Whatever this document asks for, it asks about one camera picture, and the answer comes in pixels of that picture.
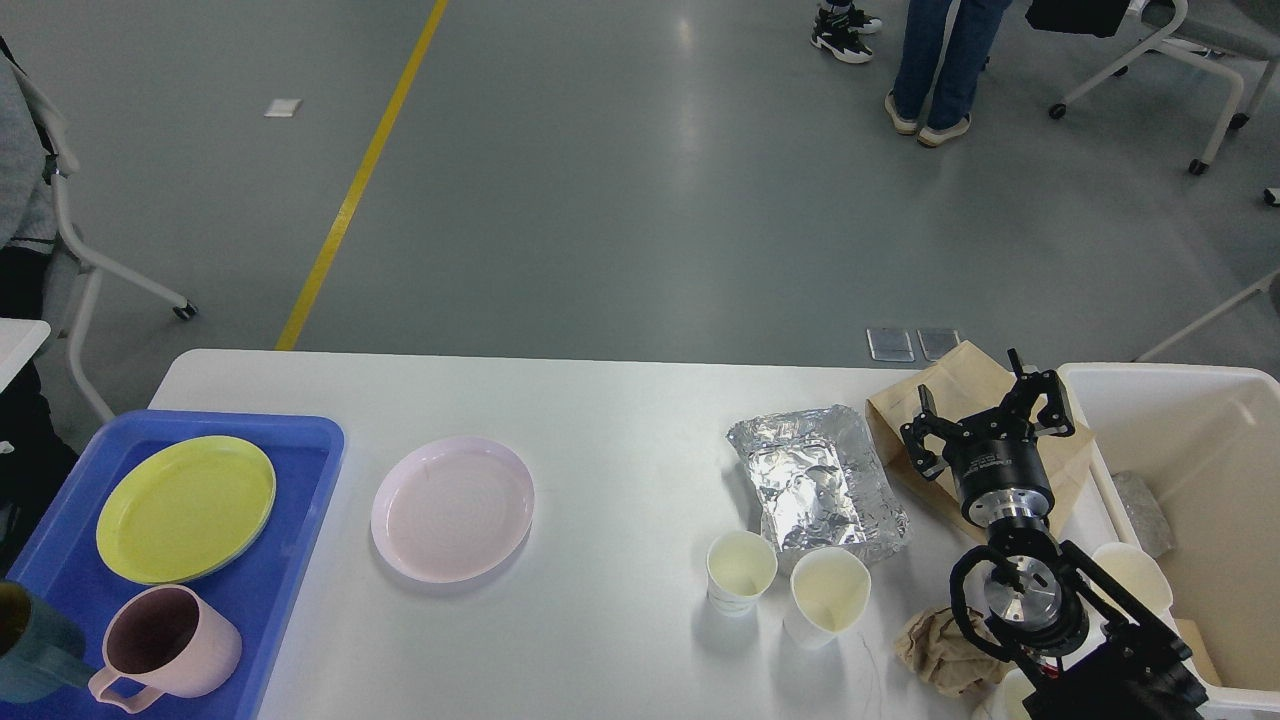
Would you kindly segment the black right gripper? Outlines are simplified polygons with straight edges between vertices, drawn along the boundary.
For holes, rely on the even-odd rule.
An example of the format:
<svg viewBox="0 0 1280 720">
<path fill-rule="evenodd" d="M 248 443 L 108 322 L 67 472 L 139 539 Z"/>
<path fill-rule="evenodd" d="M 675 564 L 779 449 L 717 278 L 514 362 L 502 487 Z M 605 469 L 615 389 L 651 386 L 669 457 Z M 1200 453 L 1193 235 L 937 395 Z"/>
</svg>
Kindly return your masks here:
<svg viewBox="0 0 1280 720">
<path fill-rule="evenodd" d="M 1000 429 L 1021 438 L 966 436 L 963 424 L 937 414 L 925 384 L 916 387 L 920 409 L 900 427 L 914 470 L 924 480 L 936 480 L 950 468 L 961 515 L 979 528 L 1011 518 L 1046 524 L 1055 496 L 1034 438 L 1076 432 L 1056 370 L 1024 365 L 1015 348 L 1007 359 L 1015 380 L 1000 402 Z M 946 459 L 927 447 L 929 437 L 943 441 Z"/>
</svg>

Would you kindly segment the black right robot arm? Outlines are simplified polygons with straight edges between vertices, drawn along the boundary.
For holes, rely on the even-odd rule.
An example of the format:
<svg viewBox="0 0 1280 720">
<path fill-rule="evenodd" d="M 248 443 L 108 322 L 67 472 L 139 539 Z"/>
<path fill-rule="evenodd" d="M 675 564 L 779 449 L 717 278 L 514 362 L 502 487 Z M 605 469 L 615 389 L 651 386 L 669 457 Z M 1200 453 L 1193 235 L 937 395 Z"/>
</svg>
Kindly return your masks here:
<svg viewBox="0 0 1280 720">
<path fill-rule="evenodd" d="M 1208 700 L 1188 667 L 1190 647 L 1076 544 L 1055 539 L 1056 498 L 1038 451 L 1076 430 L 1053 370 L 1025 368 L 998 405 L 948 420 L 918 386 L 900 427 L 924 480 L 948 473 L 959 512 L 986 533 L 948 579 L 950 609 L 977 650 L 1030 682 L 1033 719 L 1197 719 Z"/>
</svg>

